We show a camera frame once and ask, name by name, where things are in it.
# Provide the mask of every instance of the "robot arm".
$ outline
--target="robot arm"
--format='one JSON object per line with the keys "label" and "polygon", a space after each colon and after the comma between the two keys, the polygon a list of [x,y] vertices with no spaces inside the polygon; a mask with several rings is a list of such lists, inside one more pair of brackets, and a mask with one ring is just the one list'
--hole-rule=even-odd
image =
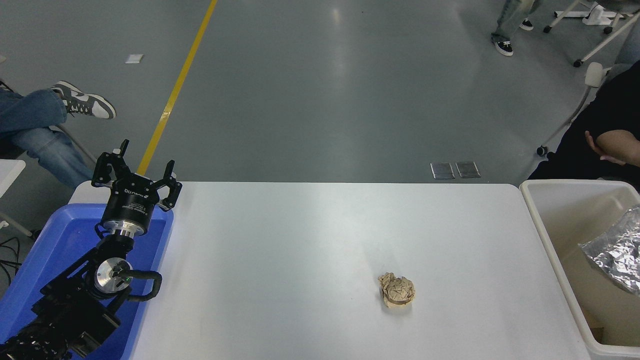
{"label": "robot arm", "polygon": [[[147,232],[154,206],[172,209],[182,184],[172,173],[173,160],[156,182],[132,173],[123,159],[128,144],[124,140],[120,149],[103,152],[93,173],[93,186],[111,188],[98,224],[104,228],[100,242],[40,290],[43,297],[31,308],[36,319],[0,345],[0,360],[70,359],[69,350],[86,357],[120,326],[115,313],[125,301],[148,301],[158,294],[162,276],[134,270],[126,256],[134,236]],[[157,191],[164,186],[170,192],[161,200]],[[133,278],[152,279],[151,291],[131,295]],[[100,303],[107,299],[112,299],[108,305]]]}

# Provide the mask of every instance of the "sneaker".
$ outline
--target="sneaker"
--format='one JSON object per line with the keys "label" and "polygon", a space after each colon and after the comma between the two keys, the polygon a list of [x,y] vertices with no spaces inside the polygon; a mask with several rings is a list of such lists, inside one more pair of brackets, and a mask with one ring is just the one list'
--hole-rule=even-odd
{"label": "sneaker", "polygon": [[100,119],[113,119],[116,116],[115,108],[105,98],[85,94],[66,81],[59,81],[50,89],[62,95],[62,103],[69,113],[91,115]]}
{"label": "sneaker", "polygon": [[513,49],[511,48],[510,41],[494,41],[493,44],[500,54],[503,54],[504,56],[513,55]]}
{"label": "sneaker", "polygon": [[520,29],[531,31],[533,30],[533,24],[531,24],[531,21],[529,21],[529,19],[524,19],[520,24]]}

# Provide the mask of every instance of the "gray floor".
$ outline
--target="gray floor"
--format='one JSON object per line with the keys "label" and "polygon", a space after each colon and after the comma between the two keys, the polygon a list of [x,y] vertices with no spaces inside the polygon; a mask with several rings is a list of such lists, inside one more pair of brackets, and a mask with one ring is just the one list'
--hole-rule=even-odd
{"label": "gray floor", "polygon": [[[501,1],[219,0],[147,175],[175,159],[183,181],[432,183],[429,163],[471,160],[482,177],[450,181],[518,185],[580,98],[571,64],[605,36],[576,19],[543,34],[569,2],[543,4],[507,58],[489,41]],[[130,139],[137,168],[209,2],[0,5],[0,77],[103,94],[116,119],[67,127],[95,154]],[[623,38],[592,60],[611,66]],[[72,190],[21,158],[0,210],[36,229]]]}

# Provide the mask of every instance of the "caster wheel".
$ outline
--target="caster wheel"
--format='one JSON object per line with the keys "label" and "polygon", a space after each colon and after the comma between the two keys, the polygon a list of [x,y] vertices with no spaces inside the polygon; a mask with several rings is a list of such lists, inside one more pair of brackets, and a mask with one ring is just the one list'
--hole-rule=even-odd
{"label": "caster wheel", "polygon": [[547,155],[548,152],[549,152],[549,148],[546,146],[541,146],[541,147],[538,147],[538,149],[536,149],[536,154],[538,154],[538,156],[541,158]]}
{"label": "caster wheel", "polygon": [[41,230],[41,229],[40,229],[40,230],[31,230],[31,236],[30,236],[30,238],[31,238],[33,241],[36,241],[36,240],[38,239],[38,236],[40,236],[40,233],[41,233],[41,232],[42,232],[42,230]]}

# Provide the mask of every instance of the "white plastic bin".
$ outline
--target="white plastic bin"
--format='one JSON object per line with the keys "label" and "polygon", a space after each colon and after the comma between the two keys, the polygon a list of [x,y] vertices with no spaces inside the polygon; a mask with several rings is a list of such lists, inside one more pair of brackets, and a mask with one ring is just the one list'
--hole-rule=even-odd
{"label": "white plastic bin", "polygon": [[[597,357],[640,359],[640,297],[591,268],[577,246],[639,204],[638,192],[627,183],[599,180],[527,180],[520,191],[589,350]],[[604,326],[602,344],[580,306]]]}

